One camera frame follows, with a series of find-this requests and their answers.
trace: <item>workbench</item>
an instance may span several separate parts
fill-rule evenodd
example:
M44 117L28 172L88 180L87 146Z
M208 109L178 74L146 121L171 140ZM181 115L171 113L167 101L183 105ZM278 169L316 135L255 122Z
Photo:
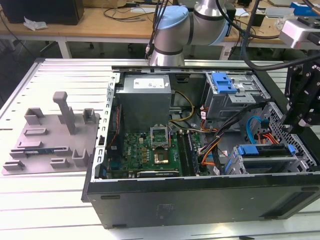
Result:
M266 1L261 1L260 7L272 7ZM245 10L250 12L253 4ZM121 8L120 11L127 11L127 8ZM136 16L141 13L116 13L114 16L118 18L125 18ZM32 31L21 24L11 24L6 18L8 28L20 40L33 40L33 41L56 41L58 42L63 58L72 58L68 42L97 42L97 43L128 43L128 44L147 44L152 32L152 22L147 17L145 21L138 22L121 22L107 18L103 14L102 8L85 8L84 15L78 25L62 25L62 24L48 24L47 29ZM247 23L249 17L237 17L242 22ZM264 18L261 27L253 27L257 35L260 36L273 36L278 35L280 32L274 26L274 18ZM220 60L227 60L229 58L232 47L236 45L239 38L239 32L233 27L230 35L225 37L218 46L223 46ZM0 22L0 39L15 40L5 28L4 24ZM276 48L287 49L288 46L280 39L253 39L249 43L249 47L254 48ZM311 49L319 49L314 44L310 45ZM194 55L194 47L191 49L191 54Z
M276 62L260 61L269 65ZM247 68L243 61L186 60L188 67ZM9 158L26 120L28 108L40 107L44 114L58 114L55 91L66 91L74 113L94 108L103 114L106 76L111 66L146 66L134 59L46 59L35 62L6 104L0 109L0 166ZM287 69L268 72L284 91ZM319 127L313 128L320 137ZM318 240L320 200L287 220L227 222L105 230L90 203L81 196L86 172L0 175L1 239L145 239L188 240L249 236L254 239ZM215 200L212 201L212 214Z

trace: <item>metal frame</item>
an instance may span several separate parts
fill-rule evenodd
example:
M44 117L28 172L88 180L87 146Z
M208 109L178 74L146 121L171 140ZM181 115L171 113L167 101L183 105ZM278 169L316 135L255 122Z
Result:
M71 59L68 42L94 42L94 43L126 43L126 44L147 44L148 38L126 38L126 37L95 37L95 36L45 36L45 35L16 35L20 40L31 41L56 41L59 44L60 52L64 59ZM10 34L0 34L0 39L14 40ZM232 48L236 41L222 41L217 46L222 46L220 60L228 60ZM310 44L310 49L320 49L319 46ZM251 48L272 48L272 49L289 49L284 43L260 43L250 42ZM195 46L191 46L190 56L195 55Z

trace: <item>blue plastic latch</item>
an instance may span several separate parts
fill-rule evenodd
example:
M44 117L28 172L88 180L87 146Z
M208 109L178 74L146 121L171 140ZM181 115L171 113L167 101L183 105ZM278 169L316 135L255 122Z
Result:
M293 145L288 144L288 149L289 149L291 155L295 155L295 153L296 153L296 148L295 148Z
M238 150L239 155L245 154L245 151L244 151L244 149L242 148L242 146L237 147L237 150Z
M232 85L231 79L224 72L213 72L212 82L219 94L235 94L237 89Z
M237 149L240 155L258 155L259 154L259 151L255 145L241 145Z

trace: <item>aluminum extrusion table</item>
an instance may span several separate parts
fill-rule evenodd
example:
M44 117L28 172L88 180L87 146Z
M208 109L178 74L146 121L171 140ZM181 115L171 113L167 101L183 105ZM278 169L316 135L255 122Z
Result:
M0 165L9 157L25 125L29 107L56 114L52 92L66 91L75 113L94 108L102 113L111 66L145 66L144 60L46 59L36 62L0 110ZM187 66L246 67L243 61L187 60ZM286 69L268 72L284 91ZM320 127L314 127L320 137ZM85 172L0 175L0 239L254 239L318 240L320 200L287 220L105 230L90 203L82 203Z

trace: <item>orange wire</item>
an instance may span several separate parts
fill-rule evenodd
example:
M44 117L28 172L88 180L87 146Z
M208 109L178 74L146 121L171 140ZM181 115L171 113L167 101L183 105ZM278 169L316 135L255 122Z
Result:
M209 155L209 153L212 151L212 149L214 149L214 147L220 142L220 140L218 142L216 142L212 147L210 147L210 149L206 152L206 154L203 156L201 165L215 165L213 162L205 162L207 159L207 156Z
M269 133L268 135L274 140L274 142L275 142L276 144L279 144L279 142L277 141L277 139L276 139L271 133Z
M261 144L261 138L260 138L260 134L258 133L258 141Z
M275 144L274 140L267 134L263 134L264 137L266 137L267 139L269 139L269 141L272 143L272 144Z
M204 111L208 111L209 110L209 108L205 108L205 109L203 109L201 112L204 112ZM201 130L203 130L203 131L206 131L206 132L209 132L210 131L210 129L208 129L208 128L204 128L204 123L205 123L205 120L202 120L201 121Z

